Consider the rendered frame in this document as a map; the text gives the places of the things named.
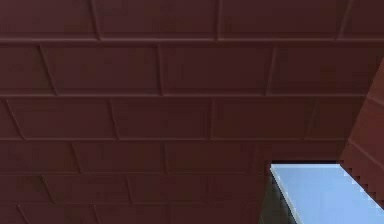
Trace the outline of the blue glass window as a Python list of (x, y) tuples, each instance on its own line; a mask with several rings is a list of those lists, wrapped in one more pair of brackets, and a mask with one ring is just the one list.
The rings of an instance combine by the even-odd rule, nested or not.
[(384, 224), (384, 209), (339, 164), (272, 164), (296, 224)]

